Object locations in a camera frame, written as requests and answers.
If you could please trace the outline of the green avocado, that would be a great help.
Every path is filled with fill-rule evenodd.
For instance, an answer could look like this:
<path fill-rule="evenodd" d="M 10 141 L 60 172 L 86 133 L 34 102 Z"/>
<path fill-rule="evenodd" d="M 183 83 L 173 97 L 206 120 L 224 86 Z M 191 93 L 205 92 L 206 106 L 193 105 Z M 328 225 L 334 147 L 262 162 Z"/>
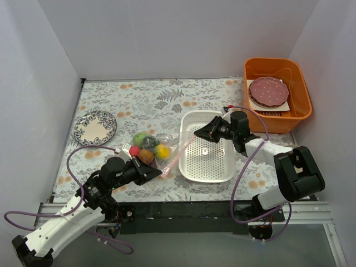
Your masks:
<path fill-rule="evenodd" d="M 141 144 L 141 147 L 143 149 L 153 149 L 154 147 L 156 147 L 157 145 L 159 145 L 161 142 L 159 139 L 157 139 L 155 136 L 145 136 L 143 139 L 142 139 L 142 144 Z"/>

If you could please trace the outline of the brown kiwi fruit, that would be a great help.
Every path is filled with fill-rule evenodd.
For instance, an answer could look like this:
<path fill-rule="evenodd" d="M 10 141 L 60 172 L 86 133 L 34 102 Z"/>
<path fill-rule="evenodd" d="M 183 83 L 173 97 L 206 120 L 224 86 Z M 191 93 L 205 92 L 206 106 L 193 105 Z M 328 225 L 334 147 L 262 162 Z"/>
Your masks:
<path fill-rule="evenodd" d="M 142 149 L 139 152 L 139 159 L 145 164 L 149 165 L 153 162 L 155 155 L 147 149 Z"/>

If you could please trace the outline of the green custard apple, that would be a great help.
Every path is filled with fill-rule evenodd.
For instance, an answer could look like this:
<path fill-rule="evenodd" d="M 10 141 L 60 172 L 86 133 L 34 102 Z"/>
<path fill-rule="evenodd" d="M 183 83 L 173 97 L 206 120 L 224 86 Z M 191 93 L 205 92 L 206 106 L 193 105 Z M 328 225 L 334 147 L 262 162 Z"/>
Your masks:
<path fill-rule="evenodd" d="M 141 147 L 142 143 L 143 143 L 143 140 L 144 140 L 144 138 L 146 136 L 147 136 L 147 133 L 145 133 L 145 132 L 140 132 L 140 133 L 135 134 L 133 139 L 132 139 L 132 144 L 134 146 Z"/>

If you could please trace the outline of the clear zip top bag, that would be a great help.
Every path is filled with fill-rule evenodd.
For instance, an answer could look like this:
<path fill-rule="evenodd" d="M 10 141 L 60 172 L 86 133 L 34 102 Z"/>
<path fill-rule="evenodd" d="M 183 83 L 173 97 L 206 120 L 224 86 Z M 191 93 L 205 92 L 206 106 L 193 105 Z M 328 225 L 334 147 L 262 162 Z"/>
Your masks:
<path fill-rule="evenodd" d="M 178 163 L 188 146 L 193 143 L 192 131 L 183 131 L 168 135 L 154 136 L 146 132 L 134 134 L 123 150 L 130 157 L 136 157 L 143 163 L 161 171 L 165 178 Z"/>

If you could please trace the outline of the yellow fruit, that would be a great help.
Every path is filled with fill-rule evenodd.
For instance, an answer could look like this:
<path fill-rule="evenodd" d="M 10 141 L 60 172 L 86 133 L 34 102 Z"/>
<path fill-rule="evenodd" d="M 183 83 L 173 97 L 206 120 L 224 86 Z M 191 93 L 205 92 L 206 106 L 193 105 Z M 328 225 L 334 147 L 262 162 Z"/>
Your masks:
<path fill-rule="evenodd" d="M 155 147 L 155 155 L 159 160 L 166 160 L 170 154 L 170 149 L 163 144 L 159 144 Z"/>

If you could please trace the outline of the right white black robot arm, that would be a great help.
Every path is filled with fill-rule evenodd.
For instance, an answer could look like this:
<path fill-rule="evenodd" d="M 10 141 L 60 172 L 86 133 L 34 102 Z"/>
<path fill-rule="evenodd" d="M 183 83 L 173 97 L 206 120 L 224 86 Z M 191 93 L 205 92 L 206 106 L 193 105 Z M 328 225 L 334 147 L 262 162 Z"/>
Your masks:
<path fill-rule="evenodd" d="M 250 221 L 264 221 L 283 205 L 325 189 L 324 178 L 307 147 L 284 147 L 256 136 L 243 111 L 215 116 L 194 134 L 213 143 L 229 140 L 235 151 L 246 156 L 248 161 L 258 159 L 275 168 L 278 184 L 253 197 Z"/>

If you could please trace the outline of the red apple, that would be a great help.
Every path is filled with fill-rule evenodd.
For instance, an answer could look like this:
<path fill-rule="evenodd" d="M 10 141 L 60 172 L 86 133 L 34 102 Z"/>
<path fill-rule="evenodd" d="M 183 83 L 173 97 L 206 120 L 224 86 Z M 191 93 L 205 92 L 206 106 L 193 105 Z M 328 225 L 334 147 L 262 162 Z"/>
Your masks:
<path fill-rule="evenodd" d="M 129 154 L 131 156 L 138 156 L 140 154 L 141 149 L 138 146 L 131 146 L 129 149 Z"/>

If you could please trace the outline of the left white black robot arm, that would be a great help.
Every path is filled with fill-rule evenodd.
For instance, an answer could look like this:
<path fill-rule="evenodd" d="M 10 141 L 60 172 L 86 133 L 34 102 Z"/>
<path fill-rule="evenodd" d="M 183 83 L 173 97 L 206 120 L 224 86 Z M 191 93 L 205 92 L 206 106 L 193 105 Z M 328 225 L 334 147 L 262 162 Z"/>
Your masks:
<path fill-rule="evenodd" d="M 16 236 L 12 245 L 23 266 L 51 266 L 54 258 L 86 230 L 105 221 L 113 222 L 119 204 L 112 191 L 134 182 L 143 185 L 160 176 L 161 170 L 133 157 L 112 157 L 95 171 L 69 202 L 38 229 Z"/>

